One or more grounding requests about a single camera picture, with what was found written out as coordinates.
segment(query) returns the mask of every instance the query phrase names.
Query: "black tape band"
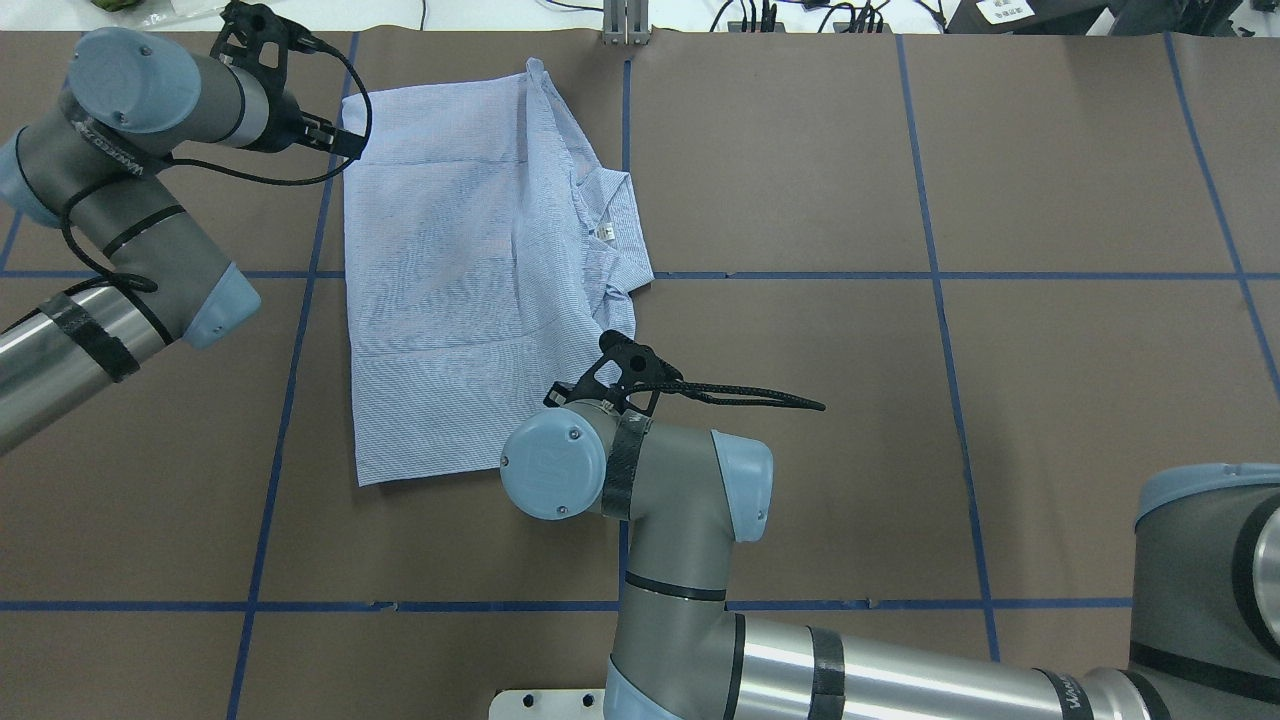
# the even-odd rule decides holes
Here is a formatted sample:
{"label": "black tape band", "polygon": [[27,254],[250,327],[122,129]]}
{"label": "black tape band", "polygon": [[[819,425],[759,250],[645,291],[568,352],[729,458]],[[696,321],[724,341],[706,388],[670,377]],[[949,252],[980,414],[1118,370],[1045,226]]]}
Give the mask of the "black tape band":
{"label": "black tape band", "polygon": [[631,487],[636,482],[640,446],[652,424],[652,418],[631,410],[618,420],[613,448],[609,450],[609,460],[604,466],[604,491],[600,493],[600,512],[607,518],[631,519]]}
{"label": "black tape band", "polygon": [[1280,493],[1263,500],[1244,520],[1231,555],[1231,589],[1235,593],[1235,606],[1249,632],[1272,657],[1280,659],[1280,643],[1271,635],[1271,629],[1262,618],[1253,578],[1253,556],[1258,550],[1258,541],[1262,539],[1262,529],[1277,509],[1280,509]]}
{"label": "black tape band", "polygon": [[1129,643],[1129,660],[1144,667],[1151,667],[1166,675],[1247,697],[1258,702],[1280,705],[1280,678],[1245,673],[1235,667],[1225,667],[1172,652],[1156,650],[1142,643]]}
{"label": "black tape band", "polygon": [[1052,683],[1057,702],[1062,706],[1062,720],[1093,720],[1093,706],[1089,705],[1089,696],[1084,694],[1084,685],[1079,680],[1042,667],[1036,670]]}
{"label": "black tape band", "polygon": [[1165,705],[1165,701],[1160,697],[1156,687],[1151,684],[1151,680],[1143,678],[1133,670],[1121,670],[1120,673],[1123,673],[1125,678],[1129,678],[1134,689],[1138,691],[1138,694],[1142,697],[1142,703],[1147,706],[1147,715],[1151,716],[1151,720],[1174,720],[1174,716],[1169,714],[1169,706]]}
{"label": "black tape band", "polygon": [[840,720],[845,715],[845,643],[838,634],[822,628],[809,628],[809,635],[813,638],[809,720]]}
{"label": "black tape band", "polygon": [[131,176],[154,176],[169,168],[169,163],[156,158],[137,145],[125,140],[120,133],[97,122],[88,114],[70,92],[64,92],[58,101],[63,117],[72,124],[72,128],[81,136],[81,140],[100,150],[108,158],[115,160]]}
{"label": "black tape band", "polygon": [[115,238],[111,240],[111,242],[108,242],[106,247],[102,249],[102,255],[106,255],[108,258],[115,255],[116,251],[124,247],[124,243],[147,232],[148,229],[156,227],[157,224],[160,224],[161,220],[166,220],[174,215],[180,215],[186,211],[187,210],[183,209],[182,205],[170,205],[163,210],[156,210],[155,213],[151,213],[146,218],[142,218],[141,220],[129,225],[128,229],[125,229],[120,234],[115,236]]}
{"label": "black tape band", "polygon": [[81,346],[111,377],[111,382],[123,382],[138,372],[138,361],[129,348],[119,338],[108,334],[102,325],[70,297],[58,293],[42,302],[40,311]]}
{"label": "black tape band", "polygon": [[733,720],[737,696],[742,692],[742,656],[746,653],[746,618],[733,614],[733,667],[728,678],[728,697],[724,698],[724,720]]}
{"label": "black tape band", "polygon": [[690,588],[685,585],[673,585],[671,583],[663,583],[660,580],[652,580],[649,578],[636,575],[635,573],[627,573],[627,584],[643,591],[655,592],[658,594],[666,594],[671,597],[682,597],[685,600],[699,600],[704,602],[724,602],[726,591],[708,591],[703,588]]}

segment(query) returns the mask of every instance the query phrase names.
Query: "black cable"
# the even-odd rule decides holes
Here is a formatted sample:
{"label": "black cable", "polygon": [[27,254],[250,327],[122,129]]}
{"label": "black cable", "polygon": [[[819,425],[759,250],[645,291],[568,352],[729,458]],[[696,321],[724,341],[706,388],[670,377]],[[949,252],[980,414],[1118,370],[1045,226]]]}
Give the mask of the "black cable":
{"label": "black cable", "polygon": [[858,17],[854,18],[849,23],[849,27],[846,27],[842,32],[850,32],[850,33],[863,32],[864,23],[870,17],[870,12],[872,12],[872,4],[870,3],[867,3],[865,5],[863,5],[861,8],[859,8]]}
{"label": "black cable", "polygon": [[[622,398],[626,400],[627,397],[641,392],[682,395],[690,400],[696,400],[708,405],[753,405],[763,407],[795,407],[796,410],[818,411],[827,409],[826,405],[818,402],[817,400],[809,400],[806,397],[800,397],[799,395],[791,395],[777,389],[712,383],[686,383],[684,380],[669,383],[637,383],[627,388],[622,395]],[[740,397],[716,397],[709,395],[713,392],[719,395],[737,395]]]}
{"label": "black cable", "polygon": [[559,0],[543,0],[548,5],[556,5],[557,8],[568,8],[570,10],[591,10],[593,13],[603,13],[604,8],[588,8],[586,5],[571,5],[568,3],[561,3]]}
{"label": "black cable", "polygon": [[[58,225],[61,229],[63,241],[67,243],[67,247],[70,249],[72,255],[74,255],[77,260],[83,263],[84,266],[87,266],[88,269],[97,273],[97,277],[78,282],[72,287],[64,290],[63,295],[65,295],[67,297],[70,297],[77,292],[82,292],[93,287],[102,287],[106,284],[115,286],[120,288],[122,292],[125,293],[129,291],[155,292],[156,290],[160,288],[160,286],[157,286],[156,282],[152,281],[151,278],[145,278],[142,275],[136,275],[132,273],[116,273],[114,270],[109,270],[101,263],[90,258],[90,255],[84,252],[84,250],[79,246],[79,243],[76,242],[76,236],[72,234],[72,211],[76,209],[77,205],[79,205],[86,197],[93,195],[95,192],[102,190],[104,187],[115,184],[118,182],[124,182],[128,179],[134,179],[134,176],[131,176],[128,173],[118,173],[114,176],[108,176],[84,187],[76,195],[72,195],[59,210]],[[26,323],[27,320],[35,318],[38,314],[40,314],[38,307],[32,310],[31,313],[27,313],[22,318],[18,318],[12,325],[9,325],[4,331],[0,331],[0,334],[17,328],[18,325]]]}
{"label": "black cable", "polygon": [[[712,28],[708,29],[707,32],[716,32],[716,26],[719,24],[719,19],[724,15],[724,10],[728,10],[728,6],[732,5],[732,4],[733,4],[733,0],[724,0],[724,4],[721,5],[721,10],[718,13],[716,13],[716,19],[712,20]],[[746,29],[746,15],[745,14],[742,15],[742,29]]]}
{"label": "black cable", "polygon": [[916,5],[929,12],[929,17],[933,18],[933,22],[938,23],[938,29],[941,29],[942,32],[947,31],[947,15],[946,13],[942,12],[942,0],[938,0],[937,10],[934,10],[933,6],[925,3],[924,0],[914,0],[914,1]]}
{"label": "black cable", "polygon": [[855,18],[855,15],[856,15],[856,13],[858,13],[858,8],[854,8],[854,4],[852,4],[852,3],[836,3],[835,5],[832,5],[832,6],[831,6],[831,8],[829,8],[829,9],[827,10],[827,14],[822,17],[822,24],[819,24],[819,26],[818,26],[818,32],[822,32],[823,29],[826,29],[826,28],[827,28],[827,20],[829,20],[829,19],[831,19],[831,15],[832,15],[832,14],[833,14],[833,13],[835,13],[836,10],[838,10],[838,9],[841,9],[841,8],[845,8],[846,10],[849,10],[849,24],[850,24],[850,26],[852,26],[852,24],[854,24],[854,18]]}
{"label": "black cable", "polygon": [[[316,42],[316,50],[319,50],[320,53],[324,53],[325,55],[332,55],[332,56],[337,58],[343,64],[343,67],[347,68],[347,72],[351,74],[351,79],[356,81],[356,87],[360,88],[360,96],[365,100],[365,140],[367,140],[369,138],[369,133],[374,128],[374,102],[369,97],[369,90],[365,87],[365,82],[362,79],[360,79],[360,73],[356,72],[356,67],[351,64],[351,60],[348,60],[347,56],[342,54],[342,51],[339,51],[337,47],[334,47],[333,45],[329,45],[328,42],[323,41],[320,38],[315,38],[315,42]],[[188,167],[192,167],[192,168],[202,168],[202,169],[206,169],[206,170],[212,170],[215,173],[221,173],[224,176],[230,176],[233,178],[246,179],[246,181],[256,182],[256,183],[261,183],[261,184],[271,184],[271,186],[276,186],[276,187],[300,187],[300,186],[305,186],[305,184],[321,183],[321,182],[324,182],[324,181],[329,179],[329,178],[337,177],[337,176],[342,174],[343,170],[346,170],[347,168],[349,168],[351,164],[355,163],[355,161],[356,161],[355,158],[347,158],[337,168],[329,170],[328,173],[325,173],[323,176],[316,176],[314,178],[306,178],[306,179],[264,178],[262,176],[255,176],[252,173],[244,173],[244,172],[241,172],[241,170],[233,170],[230,168],[224,168],[223,165],[215,165],[214,163],[206,163],[204,160],[195,160],[195,159],[191,159],[191,158],[174,159],[174,160],[170,160],[170,164],[172,165],[188,165]]]}
{"label": "black cable", "polygon": [[72,255],[74,255],[76,259],[83,263],[84,266],[87,266],[90,270],[93,270],[95,273],[99,274],[99,278],[95,279],[100,279],[101,282],[108,284],[114,284],[115,287],[119,287],[122,290],[133,290],[137,292],[155,292],[160,287],[155,283],[155,281],[152,281],[151,278],[145,278],[142,275],[134,275],[132,273],[116,273],[114,270],[108,269],[97,260],[90,258],[88,254],[84,252],[84,250],[79,246],[79,243],[76,242],[76,236],[72,234],[72,210],[74,210],[76,206],[79,205],[82,200],[102,190],[106,186],[115,184],[118,182],[124,182],[128,179],[136,179],[136,178],[134,176],[131,176],[128,173],[118,173],[114,176],[108,176],[90,184],[88,187],[84,187],[76,195],[72,195],[69,199],[67,199],[67,202],[63,205],[61,211],[59,211],[58,214],[58,224],[59,228],[63,231],[63,241],[67,242],[67,247],[72,251]]}

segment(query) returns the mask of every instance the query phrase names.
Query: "blue tape line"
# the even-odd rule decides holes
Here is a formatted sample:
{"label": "blue tape line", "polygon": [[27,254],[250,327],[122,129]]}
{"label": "blue tape line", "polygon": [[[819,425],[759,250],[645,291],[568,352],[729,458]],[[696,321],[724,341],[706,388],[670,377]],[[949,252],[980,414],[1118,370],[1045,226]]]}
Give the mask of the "blue tape line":
{"label": "blue tape line", "polygon": [[1233,273],[940,272],[945,281],[1234,281]]}
{"label": "blue tape line", "polygon": [[257,605],[259,612],[617,612],[612,600],[530,600],[530,601],[375,601],[375,602],[273,602]]}
{"label": "blue tape line", "polygon": [[[352,64],[360,50],[360,33],[352,33],[351,47],[347,58]],[[351,92],[351,76],[343,78],[342,97]],[[342,117],[342,97],[338,99],[338,117]],[[338,156],[329,155],[329,169],[338,165]],[[266,502],[262,506],[262,524],[257,534],[257,550],[253,555],[253,571],[250,577],[248,606],[244,610],[244,624],[241,628],[239,650],[236,653],[236,671],[232,676],[230,697],[227,701],[227,720],[236,720],[239,714],[241,692],[244,688],[244,670],[248,665],[248,650],[253,639],[253,619],[257,612],[257,600],[262,587],[262,570],[266,565],[266,547],[271,536],[271,520],[275,515],[275,497],[280,487],[280,469],[284,464],[284,438],[289,433],[289,421],[293,418],[293,398],[297,391],[298,364],[302,360],[302,345],[306,340],[307,322],[311,315],[311,300],[315,296],[316,274],[320,266],[320,250],[324,243],[325,220],[329,217],[329,201],[333,197],[333,178],[324,183],[324,195],[320,200],[320,217],[316,219],[315,236],[311,241],[311,260],[307,264],[307,287],[302,293],[302,310],[298,315],[298,331],[293,338],[293,356],[289,359],[289,378],[284,387],[284,406],[280,410],[280,428],[275,436],[275,455],[271,459],[271,475],[266,484]]]}
{"label": "blue tape line", "polygon": [[1133,607],[1132,597],[1059,597],[1059,598],[1029,598],[1029,600],[993,600],[991,605],[997,610],[1074,610],[1074,609],[1105,609],[1105,607]]}
{"label": "blue tape line", "polygon": [[18,242],[18,227],[22,225],[22,213],[14,213],[13,222],[9,223],[9,234],[4,238],[4,249],[0,250],[0,272],[4,270],[5,265],[9,264],[9,254],[13,252],[13,245]]}
{"label": "blue tape line", "polygon": [[[355,612],[617,612],[613,600],[499,600],[499,601],[259,601],[259,612],[355,614]],[[1132,597],[1047,597],[996,598],[996,610],[1074,610],[1128,609]],[[133,600],[6,600],[0,612],[246,612],[244,601],[133,601]],[[733,600],[733,611],[832,612],[864,610],[983,610],[987,602],[974,600]],[[250,626],[242,628],[243,633]]]}
{"label": "blue tape line", "polygon": [[[307,279],[308,270],[243,270],[244,277],[253,279]],[[90,270],[0,270],[0,278],[92,278]],[[344,279],[346,270],[316,270],[316,279]],[[852,272],[655,272],[660,281],[932,281],[933,273],[913,270],[852,270]],[[943,281],[1215,281],[1238,282],[1236,273],[1094,273],[1076,270],[1033,270],[1033,272],[980,272],[980,270],[942,270]],[[1245,273],[1251,281],[1280,281],[1280,273]]]}
{"label": "blue tape line", "polygon": [[924,245],[929,252],[929,273],[933,275],[933,302],[938,313],[938,329],[942,334],[942,357],[947,366],[947,386],[951,391],[951,415],[955,418],[956,434],[960,439],[960,459],[964,465],[965,492],[969,496],[969,530],[973,536],[973,553],[978,565],[978,589],[982,593],[983,615],[987,621],[987,650],[993,662],[1000,662],[1000,638],[996,635],[996,612],[991,606],[991,582],[987,574],[987,550],[982,542],[982,519],[978,515],[978,493],[973,484],[973,462],[969,456],[969,433],[964,424],[964,409],[960,405],[960,383],[956,379],[955,356],[951,352],[951,329],[947,325],[947,311],[942,299],[942,273],[938,268],[938,250],[933,242],[933,218],[929,214],[929,197],[924,190],[924,163],[920,159],[920,138],[915,126],[915,109],[911,105],[911,79],[906,69],[906,45],[902,36],[893,36],[897,42],[897,67],[902,77],[902,101],[906,108],[906,128],[911,140],[911,161],[915,165],[915,188],[920,196],[920,219],[924,223]]}
{"label": "blue tape line", "polygon": [[[1101,273],[1088,270],[940,270],[943,281],[1229,281],[1236,273]],[[833,272],[740,272],[668,270],[654,272],[660,281],[932,281],[934,273],[915,270],[833,270]],[[1256,273],[1257,279],[1280,279],[1280,273]]]}
{"label": "blue tape line", "polygon": [[982,610],[980,600],[731,600],[733,611],[832,612],[850,610]]}
{"label": "blue tape line", "polygon": [[83,278],[96,278],[97,273],[92,270],[4,270],[0,273],[3,278],[20,278],[20,279],[33,279],[33,278],[61,278],[61,279],[83,279]]}
{"label": "blue tape line", "polygon": [[631,59],[622,63],[622,172],[631,172]]}
{"label": "blue tape line", "polygon": [[244,612],[247,602],[147,600],[10,600],[0,612]]}
{"label": "blue tape line", "polygon": [[1217,184],[1213,182],[1213,173],[1208,169],[1208,160],[1204,158],[1204,149],[1201,146],[1199,133],[1196,131],[1196,119],[1192,118],[1192,108],[1187,102],[1187,90],[1183,87],[1183,73],[1178,67],[1178,53],[1174,50],[1174,36],[1165,33],[1165,51],[1169,55],[1169,69],[1174,74],[1174,88],[1178,90],[1178,104],[1183,108],[1183,119],[1187,120],[1187,133],[1192,140],[1192,149],[1196,151],[1196,161],[1199,163],[1201,174],[1204,176],[1204,187],[1208,190],[1210,202],[1213,205],[1213,214],[1217,215],[1217,225],[1222,231],[1222,240],[1226,242],[1226,252],[1231,256],[1231,266],[1235,268],[1235,277],[1240,283],[1240,293],[1244,296],[1244,305],[1249,310],[1249,320],[1253,323],[1253,333],[1258,338],[1262,350],[1262,361],[1266,363],[1267,374],[1271,375],[1271,388],[1280,400],[1280,372],[1276,369],[1275,355],[1271,352],[1271,343],[1267,342],[1267,333],[1262,329],[1262,318],[1258,315],[1257,305],[1253,302],[1253,292],[1249,291],[1249,281],[1244,274],[1244,265],[1240,263],[1240,254],[1235,247],[1235,238],[1231,236],[1231,227],[1226,222],[1226,211],[1222,210],[1222,201],[1217,195]]}
{"label": "blue tape line", "polygon": [[265,281],[282,281],[282,279],[306,279],[311,277],[307,270],[242,270],[246,278],[265,279]]}

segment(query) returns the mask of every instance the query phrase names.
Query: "light blue joint cap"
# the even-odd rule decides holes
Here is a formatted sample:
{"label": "light blue joint cap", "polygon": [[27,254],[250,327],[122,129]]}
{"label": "light blue joint cap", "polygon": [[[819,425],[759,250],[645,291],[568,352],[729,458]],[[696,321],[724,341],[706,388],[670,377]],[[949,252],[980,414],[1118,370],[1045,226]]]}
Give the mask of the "light blue joint cap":
{"label": "light blue joint cap", "polygon": [[773,452],[758,439],[712,430],[716,457],[719,459],[728,512],[733,520],[733,539],[755,542],[764,537],[773,497]]}
{"label": "light blue joint cap", "polygon": [[618,673],[609,659],[609,676],[604,680],[604,720],[681,720],[649,700],[640,688]]}
{"label": "light blue joint cap", "polygon": [[56,228],[58,214],[45,208],[22,174],[22,165],[18,163],[18,138],[23,129],[27,128],[14,133],[9,142],[0,147],[0,197],[32,222],[46,228]]}
{"label": "light blue joint cap", "polygon": [[516,428],[502,448],[502,487],[529,515],[563,520],[591,506],[604,489],[600,436],[581,415],[543,410]]}
{"label": "light blue joint cap", "polygon": [[262,299],[257,291],[248,284],[248,279],[236,263],[232,263],[192,318],[187,334],[182,338],[196,350],[204,350],[238,328],[261,306]]}
{"label": "light blue joint cap", "polygon": [[1280,484],[1280,465],[1210,462],[1172,468],[1156,474],[1142,487],[1142,501],[1134,525],[1152,510],[1184,497],[1224,488],[1271,484]]}
{"label": "light blue joint cap", "polygon": [[76,44],[67,82],[90,115],[120,132],[164,132],[200,100],[200,68],[186,47],[123,27],[104,27]]}

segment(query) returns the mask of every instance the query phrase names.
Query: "brown table surface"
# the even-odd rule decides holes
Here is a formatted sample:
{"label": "brown table surface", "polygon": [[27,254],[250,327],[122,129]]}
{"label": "brown table surface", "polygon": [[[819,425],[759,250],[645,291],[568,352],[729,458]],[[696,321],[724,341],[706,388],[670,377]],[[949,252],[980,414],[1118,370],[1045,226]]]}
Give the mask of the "brown table surface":
{"label": "brown table surface", "polygon": [[[776,454],[732,607],[1123,666],[1142,483],[1277,459],[1276,41],[329,40],[371,88],[541,58],[634,173],[659,275],[640,340],[691,379],[829,405],[659,410]],[[74,41],[0,33],[0,135],[50,108]],[[337,111],[335,63],[291,86]],[[264,309],[0,460],[0,716],[484,717],[499,689],[600,685],[617,524],[532,520],[494,473],[357,489],[340,181],[164,177]],[[0,241],[0,318],[81,277],[4,208]]]}

